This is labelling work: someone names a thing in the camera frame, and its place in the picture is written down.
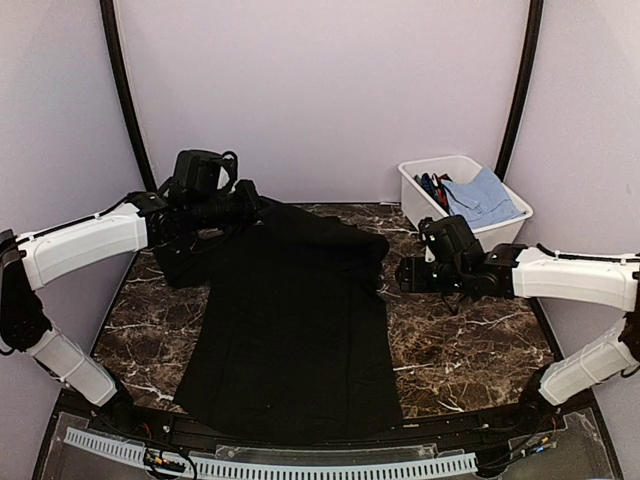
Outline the white plastic bin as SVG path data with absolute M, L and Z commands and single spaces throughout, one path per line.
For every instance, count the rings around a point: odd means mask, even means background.
M 514 241 L 533 209 L 491 169 L 461 155 L 408 161 L 398 166 L 401 209 L 412 225 L 426 217 L 461 215 L 489 251 Z

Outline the black long sleeve shirt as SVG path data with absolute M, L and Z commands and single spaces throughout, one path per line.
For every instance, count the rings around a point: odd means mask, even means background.
M 378 293 L 388 250 L 380 234 L 282 203 L 211 244 L 156 249 L 170 286 L 209 288 L 175 402 L 221 433 L 289 445 L 400 424 Z

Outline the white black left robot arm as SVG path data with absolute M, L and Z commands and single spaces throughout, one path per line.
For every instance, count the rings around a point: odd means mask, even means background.
M 251 180 L 228 193 L 178 201 L 158 192 L 133 192 L 103 212 L 20 235 L 1 234 L 1 353 L 31 357 L 72 387 L 120 436 L 141 427 L 140 412 L 119 398 L 123 389 L 86 351 L 98 317 L 113 297 L 116 277 L 133 255 L 202 229 L 242 225 L 256 218 L 260 197 Z

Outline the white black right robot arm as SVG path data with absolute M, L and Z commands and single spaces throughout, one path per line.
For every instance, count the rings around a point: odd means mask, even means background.
M 500 244 L 491 252 L 439 251 L 431 261 L 407 257 L 396 279 L 407 293 L 461 293 L 469 298 L 544 298 L 607 306 L 622 317 L 572 355 L 536 371 L 510 413 L 521 434 L 534 432 L 549 409 L 611 377 L 639 369 L 639 259 L 552 252 Z

